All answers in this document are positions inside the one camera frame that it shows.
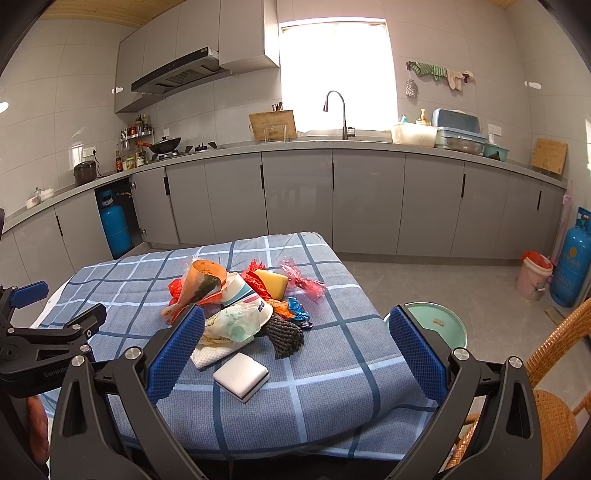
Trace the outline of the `person left hand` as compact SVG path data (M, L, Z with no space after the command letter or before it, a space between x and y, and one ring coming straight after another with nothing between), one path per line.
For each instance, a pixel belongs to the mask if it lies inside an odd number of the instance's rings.
M29 440L32 457L42 465L49 459L48 417L38 396L27 399Z

